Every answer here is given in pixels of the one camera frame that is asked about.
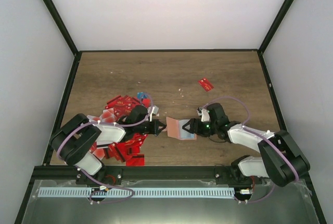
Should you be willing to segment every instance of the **red card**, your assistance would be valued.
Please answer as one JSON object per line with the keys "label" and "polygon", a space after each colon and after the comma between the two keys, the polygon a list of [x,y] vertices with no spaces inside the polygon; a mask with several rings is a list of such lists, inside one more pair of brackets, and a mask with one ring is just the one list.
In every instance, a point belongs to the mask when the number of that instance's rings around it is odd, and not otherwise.
{"label": "red card", "polygon": [[198,81],[205,91],[210,91],[214,86],[205,77]]}

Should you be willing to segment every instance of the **wooden surface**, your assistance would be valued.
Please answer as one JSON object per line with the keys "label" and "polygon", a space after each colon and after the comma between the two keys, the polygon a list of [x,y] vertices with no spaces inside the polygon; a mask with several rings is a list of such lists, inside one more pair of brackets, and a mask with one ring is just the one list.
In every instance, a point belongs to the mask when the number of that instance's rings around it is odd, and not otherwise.
{"label": "wooden surface", "polygon": [[[198,80],[206,77],[214,89],[206,92]],[[251,112],[249,127],[279,130],[270,95],[256,52],[85,52],[75,77],[63,123],[77,113],[100,116],[116,95],[151,94],[158,117],[197,117],[196,108],[220,97],[242,100]],[[230,120],[243,121],[246,111],[235,101],[221,100]],[[230,164],[240,156],[259,154],[208,138],[180,141],[161,133],[142,146],[146,165]],[[122,164],[115,159],[106,164]],[[63,164],[55,154],[51,164]]]}

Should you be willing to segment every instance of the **white object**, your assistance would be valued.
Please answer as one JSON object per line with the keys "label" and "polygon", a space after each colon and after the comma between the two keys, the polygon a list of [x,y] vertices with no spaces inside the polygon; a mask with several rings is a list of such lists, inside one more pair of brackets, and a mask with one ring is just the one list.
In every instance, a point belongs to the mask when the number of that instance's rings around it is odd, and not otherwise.
{"label": "white object", "polygon": [[87,152],[86,155],[76,163],[76,166],[84,169],[89,175],[93,176],[102,168],[102,163],[97,157]]}
{"label": "white object", "polygon": [[[264,136],[267,139],[274,136],[274,133],[270,131],[261,131],[249,127],[246,128]],[[228,130],[228,136],[232,143],[241,144],[259,152],[258,143],[261,142],[262,139],[252,133],[245,131],[241,124],[237,124],[231,127],[230,130]]]}
{"label": "white object", "polygon": [[[130,188],[135,194],[133,198],[214,198],[234,199],[234,188]],[[40,187],[38,197],[73,197],[87,198],[91,195],[91,188],[54,188]],[[92,198],[104,196],[106,198],[124,198],[131,194],[128,190],[112,189],[107,192],[96,192]]]}
{"label": "white object", "polygon": [[101,130],[101,134],[96,139],[98,149],[105,148],[113,142],[120,142],[125,136],[125,129],[117,125],[94,124]]}
{"label": "white object", "polygon": [[152,112],[151,114],[149,115],[149,121],[151,122],[152,120],[152,116],[153,115],[157,115],[157,112],[158,112],[159,108],[157,106],[152,106]]}
{"label": "white object", "polygon": [[249,156],[241,160],[238,167],[245,176],[269,177],[261,157]]}
{"label": "white object", "polygon": [[210,121],[209,113],[206,109],[201,110],[201,121],[202,122]]}

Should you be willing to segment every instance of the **purple cable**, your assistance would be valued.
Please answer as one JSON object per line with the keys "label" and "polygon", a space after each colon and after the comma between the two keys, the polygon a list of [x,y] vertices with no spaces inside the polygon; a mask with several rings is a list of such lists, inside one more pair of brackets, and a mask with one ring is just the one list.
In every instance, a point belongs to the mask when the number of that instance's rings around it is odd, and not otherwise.
{"label": "purple cable", "polygon": [[63,149],[63,147],[66,145],[66,143],[69,141],[69,139],[70,139],[72,136],[74,136],[79,130],[81,130],[81,129],[83,129],[83,128],[89,126],[89,125],[92,125],[92,124],[100,124],[100,125],[111,125],[111,126],[120,126],[120,127],[133,127],[133,126],[136,126],[136,125],[139,125],[139,124],[143,123],[145,120],[147,120],[147,119],[149,118],[149,116],[151,115],[152,110],[153,110],[153,109],[152,109],[152,107],[153,107],[153,101],[152,101],[152,97],[151,97],[151,95],[149,95],[148,93],[143,93],[143,94],[140,96],[139,100],[141,101],[141,99],[142,99],[142,97],[143,97],[144,95],[146,95],[146,96],[149,98],[149,100],[150,100],[150,110],[149,110],[148,114],[145,116],[144,119],[142,119],[141,121],[139,121],[139,122],[137,122],[137,123],[134,123],[134,124],[116,124],[116,123],[105,123],[105,122],[103,122],[103,123],[102,123],[102,122],[88,122],[88,123],[82,124],[82,125],[80,125],[78,128],[76,128],[75,130],[73,130],[73,131],[71,132],[71,134],[69,134],[69,135],[64,139],[64,141],[61,143],[61,145],[60,145],[59,148],[58,148],[58,151],[57,151],[57,157],[58,157],[60,160],[62,160],[62,158],[60,157],[60,152],[61,152],[61,150]]}
{"label": "purple cable", "polygon": [[219,97],[219,98],[216,98],[216,99],[210,101],[209,103],[206,103],[202,108],[206,108],[208,105],[210,105],[212,103],[215,103],[215,102],[217,102],[217,101],[219,101],[220,99],[223,99],[223,98],[233,99],[233,100],[239,102],[245,108],[246,112],[248,113],[247,119],[244,122],[242,122],[242,124],[245,125],[250,120],[251,113],[250,113],[249,109],[247,108],[247,106],[242,101],[240,101],[238,98],[234,98],[232,96],[222,96],[222,97]]}
{"label": "purple cable", "polygon": [[[208,105],[210,105],[210,104],[212,104],[212,103],[215,103],[215,102],[217,102],[217,101],[219,101],[220,99],[223,99],[223,98],[234,99],[234,100],[236,100],[237,102],[239,102],[239,103],[245,108],[246,112],[248,113],[248,117],[247,117],[246,120],[242,123],[243,129],[244,129],[245,131],[247,131],[248,133],[254,134],[254,135],[256,135],[257,137],[260,137],[261,139],[263,139],[265,142],[267,142],[268,145],[271,146],[272,149],[273,149],[273,150],[274,150],[274,151],[275,151],[275,152],[276,152],[276,153],[282,158],[282,160],[285,161],[285,163],[288,165],[288,167],[290,168],[290,170],[292,171],[292,173],[293,173],[294,176],[295,176],[295,180],[294,180],[294,181],[297,182],[297,181],[299,180],[299,176],[298,176],[298,174],[297,174],[296,169],[295,169],[294,166],[288,161],[288,159],[287,159],[287,158],[281,153],[281,151],[279,151],[279,149],[278,149],[277,147],[275,147],[275,146],[272,144],[272,142],[269,141],[269,140],[268,140],[267,138],[265,138],[264,136],[262,136],[262,135],[260,135],[260,134],[258,134],[258,133],[256,133],[256,132],[254,132],[254,131],[252,131],[252,130],[246,128],[245,123],[247,123],[247,122],[250,120],[250,111],[249,111],[249,109],[247,108],[247,106],[246,106],[242,101],[240,101],[240,100],[237,99],[237,98],[231,97],[231,96],[223,96],[223,97],[219,97],[219,98],[216,98],[216,99],[212,100],[211,102],[205,104],[202,108],[206,108]],[[264,196],[264,197],[262,197],[262,198],[260,198],[260,199],[258,199],[258,200],[255,200],[255,201],[248,202],[248,203],[256,203],[256,202],[260,202],[260,201],[266,199],[267,197],[269,197],[269,196],[272,194],[272,192],[274,191],[274,188],[275,188],[275,184],[273,184],[273,187],[272,187],[271,191],[270,191],[266,196]]]}
{"label": "purple cable", "polygon": [[[84,173],[84,174],[86,175],[86,177],[88,177],[91,181],[93,181],[93,182],[96,183],[96,184],[99,184],[99,185],[101,185],[101,186],[105,186],[105,187],[107,187],[108,189],[121,189],[121,190],[127,190],[127,191],[130,191],[130,192],[131,192],[131,195],[129,195],[129,196],[125,197],[125,198],[121,198],[121,199],[119,199],[119,200],[115,200],[115,201],[100,202],[101,204],[106,204],[106,203],[116,203],[116,202],[126,201],[126,200],[128,200],[129,198],[133,197],[134,194],[135,194],[135,192],[134,192],[133,189],[122,188],[122,187],[117,187],[117,186],[113,186],[113,185],[109,185],[109,184],[102,183],[102,182],[100,182],[100,181],[97,181],[97,180],[96,180],[94,177],[92,177],[91,175],[89,175],[85,170],[82,169],[81,171],[82,171],[82,173]],[[92,192],[92,193],[90,194],[90,196],[89,196],[89,200],[90,200],[90,202],[93,202],[93,200],[92,200],[92,196],[93,196],[94,194],[96,194],[97,192],[101,192],[101,191],[102,191],[102,190],[97,190],[97,191]]]}
{"label": "purple cable", "polygon": [[[134,123],[134,124],[115,124],[115,123],[99,123],[99,122],[88,122],[88,123],[85,123],[85,124],[82,124],[82,125],[80,125],[78,128],[76,128],[75,130],[73,130],[65,139],[64,139],[64,141],[61,143],[61,145],[59,146],[59,148],[58,148],[58,151],[57,151],[57,157],[60,159],[60,160],[62,160],[62,158],[61,158],[61,156],[60,156],[60,152],[61,152],[61,150],[63,149],[63,147],[65,146],[65,144],[69,141],[69,139],[72,137],[72,136],[74,136],[79,130],[81,130],[81,129],[83,129],[83,128],[85,128],[85,127],[87,127],[87,126],[89,126],[89,125],[92,125],[92,124],[102,124],[102,125],[112,125],[112,126],[121,126],[121,127],[133,127],[133,126],[136,126],[136,125],[139,125],[139,124],[141,124],[141,123],[143,123],[146,119],[148,119],[149,118],[149,116],[151,115],[151,113],[152,113],[152,111],[153,111],[153,101],[152,101],[152,97],[151,97],[151,95],[149,95],[148,93],[143,93],[141,96],[140,96],[140,98],[139,98],[139,100],[141,101],[141,98],[144,96],[144,95],[146,95],[149,99],[150,99],[150,110],[149,110],[149,112],[148,112],[148,114],[145,116],[145,118],[143,119],[143,120],[141,120],[141,121],[139,121],[139,122],[137,122],[137,123]],[[104,202],[104,203],[116,203],[116,202],[122,202],[122,201],[125,201],[125,200],[127,200],[127,199],[129,199],[129,198],[131,198],[132,196],[134,196],[134,190],[132,190],[132,189],[128,189],[128,188],[122,188],[122,187],[117,187],[117,186],[112,186],[112,185],[108,185],[108,184],[104,184],[104,183],[102,183],[102,182],[100,182],[100,181],[97,181],[95,178],[93,178],[91,175],[89,175],[85,170],[81,170],[82,171],[82,173],[84,173],[91,181],[93,181],[94,183],[96,183],[96,184],[99,184],[99,185],[101,185],[101,186],[105,186],[105,187],[107,187],[107,188],[113,188],[113,189],[121,189],[121,190],[128,190],[128,191],[130,191],[132,194],[130,195],[130,196],[128,196],[128,197],[125,197],[125,198],[122,198],[122,199],[119,199],[119,200],[116,200],[116,201],[110,201],[110,202]]]}
{"label": "purple cable", "polygon": [[263,139],[265,142],[267,142],[268,145],[271,146],[272,149],[273,149],[276,153],[278,153],[278,155],[282,158],[282,160],[285,161],[285,163],[286,163],[286,164],[288,165],[288,167],[291,169],[292,173],[293,173],[294,176],[295,176],[295,180],[294,180],[294,181],[298,181],[298,180],[299,180],[299,176],[298,176],[297,171],[296,171],[296,169],[294,168],[294,166],[293,166],[293,165],[288,161],[288,159],[287,159],[287,158],[281,153],[281,151],[279,151],[279,149],[278,149],[277,147],[275,147],[274,144],[272,144],[271,141],[269,141],[269,140],[268,140],[267,138],[265,138],[264,136],[262,136],[262,135],[260,135],[260,134],[258,134],[258,133],[256,133],[256,132],[254,132],[254,131],[252,131],[252,130],[246,128],[245,126],[243,126],[243,129],[244,129],[245,131],[247,131],[248,133],[254,134],[254,135],[256,135],[257,137],[260,137],[261,139]]}

